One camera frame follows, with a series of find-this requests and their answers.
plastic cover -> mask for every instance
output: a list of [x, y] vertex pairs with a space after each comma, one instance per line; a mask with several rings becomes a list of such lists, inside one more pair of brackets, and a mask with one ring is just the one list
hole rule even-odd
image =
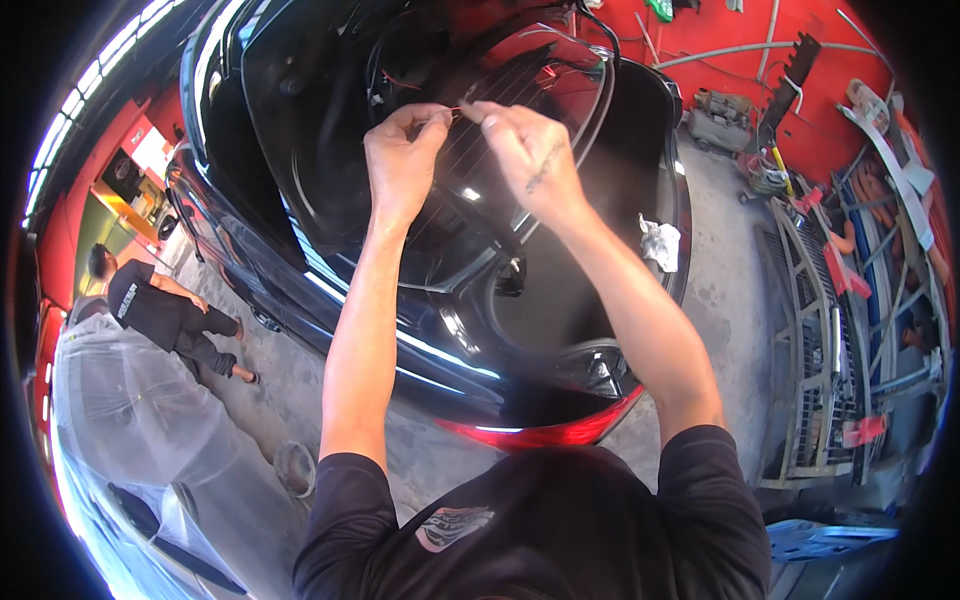
[[164, 540], [257, 597], [290, 597], [306, 511], [177, 355], [96, 314], [61, 334], [54, 365], [55, 460], [87, 494], [131, 492], [159, 521], [153, 551]]

metal rack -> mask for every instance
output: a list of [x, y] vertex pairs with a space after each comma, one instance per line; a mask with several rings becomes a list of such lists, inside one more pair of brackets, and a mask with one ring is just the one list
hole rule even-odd
[[848, 473], [862, 483], [863, 448], [842, 446], [843, 423], [869, 412], [859, 322], [850, 299], [834, 293], [825, 240], [811, 219], [788, 215], [776, 201], [770, 207], [777, 231], [759, 229], [757, 244], [785, 326], [772, 342], [775, 397], [757, 484], [799, 489]]

taillight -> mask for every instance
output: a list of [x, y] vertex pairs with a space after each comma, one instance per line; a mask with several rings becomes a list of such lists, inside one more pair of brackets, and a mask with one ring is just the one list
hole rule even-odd
[[443, 419], [437, 419], [436, 421], [440, 427], [477, 442], [491, 445], [504, 452], [518, 452], [527, 448], [549, 445], [586, 445], [593, 444], [607, 433], [630, 410], [630, 407], [634, 405], [634, 402], [642, 393], [643, 386], [638, 385], [626, 397], [618, 400], [604, 411], [562, 425], [508, 429], [463, 425]]

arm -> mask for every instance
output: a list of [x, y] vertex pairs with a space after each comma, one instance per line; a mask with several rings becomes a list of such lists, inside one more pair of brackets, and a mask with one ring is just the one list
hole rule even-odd
[[566, 128], [524, 107], [474, 106], [517, 200], [557, 234], [596, 287], [627, 362], [657, 405], [661, 447], [695, 425], [726, 427], [700, 336], [588, 204]]
[[170, 294], [183, 296], [184, 298], [189, 299], [197, 306], [197, 308], [203, 310], [203, 312], [206, 312], [210, 309], [210, 307], [206, 304], [206, 300], [183, 287], [170, 276], [161, 275], [160, 273], [154, 271], [154, 273], [150, 276], [150, 284], [155, 288], [163, 290], [164, 292], [169, 292]]
[[[367, 241], [326, 358], [321, 460], [350, 452], [369, 457], [387, 470], [383, 426], [396, 368], [400, 254], [407, 230], [430, 190], [437, 152], [450, 121], [447, 107], [408, 105], [364, 137], [372, 212]], [[417, 139], [408, 142], [407, 132], [424, 122]]]

